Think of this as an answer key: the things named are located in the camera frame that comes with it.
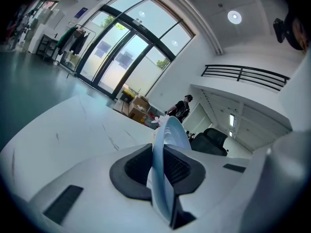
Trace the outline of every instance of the linear light fixture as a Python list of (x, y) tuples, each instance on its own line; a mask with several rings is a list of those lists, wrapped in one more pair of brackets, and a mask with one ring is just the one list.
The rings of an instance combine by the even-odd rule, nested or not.
[(230, 125), (233, 127), (234, 125), (234, 115), (230, 114)]

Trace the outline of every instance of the black railing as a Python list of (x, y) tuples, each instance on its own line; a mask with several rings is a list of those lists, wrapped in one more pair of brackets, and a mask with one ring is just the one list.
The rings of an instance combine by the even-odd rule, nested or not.
[(276, 72), (271, 72), (259, 68), (243, 67), (235, 65), (205, 65), (202, 77), (223, 76), (258, 83), (274, 90), (280, 91), (290, 79)]

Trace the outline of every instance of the white table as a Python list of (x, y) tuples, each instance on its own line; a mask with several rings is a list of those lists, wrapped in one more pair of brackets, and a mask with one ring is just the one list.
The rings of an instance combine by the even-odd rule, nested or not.
[(150, 143), (154, 130), (88, 95), (70, 98), (30, 122), (0, 153), (8, 189), (29, 201), (42, 187), (88, 158)]

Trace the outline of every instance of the shiny floor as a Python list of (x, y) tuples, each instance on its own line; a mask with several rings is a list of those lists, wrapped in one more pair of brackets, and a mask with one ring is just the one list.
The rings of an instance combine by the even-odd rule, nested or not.
[(111, 107), (114, 102), (34, 54), (0, 53), (0, 151), (43, 112), (77, 94), (88, 94)]

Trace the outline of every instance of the tree foliage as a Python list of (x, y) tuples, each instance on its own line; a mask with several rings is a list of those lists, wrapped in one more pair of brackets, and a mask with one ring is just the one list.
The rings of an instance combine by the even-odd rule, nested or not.
[[(115, 19), (114, 17), (108, 16), (108, 17), (105, 19), (104, 23), (101, 23), (101, 27), (102, 27), (102, 28), (107, 27), (114, 19)], [(119, 24), (119, 23), (116, 23), (116, 24), (115, 24), (115, 27), (117, 27), (117, 28), (120, 29), (120, 30), (125, 29), (125, 27), (122, 26), (122, 25)]]
[(156, 65), (163, 70), (169, 63), (170, 61), (167, 58), (165, 58), (164, 60), (158, 60), (156, 62)]

